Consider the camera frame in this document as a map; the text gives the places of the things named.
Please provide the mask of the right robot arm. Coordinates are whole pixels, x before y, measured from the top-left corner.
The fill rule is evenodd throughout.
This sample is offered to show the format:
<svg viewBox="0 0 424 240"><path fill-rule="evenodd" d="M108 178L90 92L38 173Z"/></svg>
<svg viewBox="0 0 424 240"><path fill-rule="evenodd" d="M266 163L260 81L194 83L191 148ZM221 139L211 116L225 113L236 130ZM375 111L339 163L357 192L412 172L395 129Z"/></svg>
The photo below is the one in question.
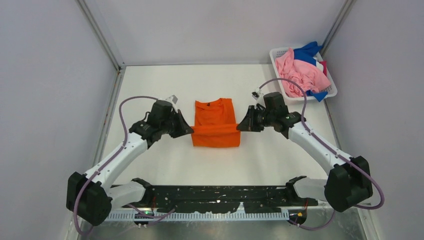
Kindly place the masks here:
<svg viewBox="0 0 424 240"><path fill-rule="evenodd" d="M315 133L301 113L289 111L281 93L262 94L256 90L252 96L256 103L248 107L237 130L261 132L272 127L306 151L327 175L326 179L299 176L289 180L285 192L288 203L299 205L304 199L314 199L344 212L373 196L370 167L365 158L352 157Z"/></svg>

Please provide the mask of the orange t-shirt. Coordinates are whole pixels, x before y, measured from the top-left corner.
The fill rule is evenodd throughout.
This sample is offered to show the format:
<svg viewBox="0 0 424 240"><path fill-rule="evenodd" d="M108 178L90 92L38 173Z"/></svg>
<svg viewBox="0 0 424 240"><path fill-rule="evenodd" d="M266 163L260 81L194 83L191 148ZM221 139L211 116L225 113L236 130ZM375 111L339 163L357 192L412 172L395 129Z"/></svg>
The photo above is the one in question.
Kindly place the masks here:
<svg viewBox="0 0 424 240"><path fill-rule="evenodd" d="M236 148L241 144L241 132L232 99L219 98L215 101L195 101L192 144L195 147Z"/></svg>

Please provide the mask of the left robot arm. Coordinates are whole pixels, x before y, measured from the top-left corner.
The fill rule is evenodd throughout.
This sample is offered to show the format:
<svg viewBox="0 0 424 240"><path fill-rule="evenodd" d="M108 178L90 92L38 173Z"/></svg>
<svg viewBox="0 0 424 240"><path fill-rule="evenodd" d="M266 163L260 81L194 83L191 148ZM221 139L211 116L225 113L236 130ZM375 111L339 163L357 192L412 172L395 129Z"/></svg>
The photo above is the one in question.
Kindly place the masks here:
<svg viewBox="0 0 424 240"><path fill-rule="evenodd" d="M113 183L163 135L175 139L194 132L176 102L174 95L166 99L155 98L144 119L131 127L123 127L124 139L108 156L85 173L74 172L68 178L66 208L72 211L75 221L82 218L98 226L114 209L132 203L148 207L153 202L153 187L145 180L134 178L119 186Z"/></svg>

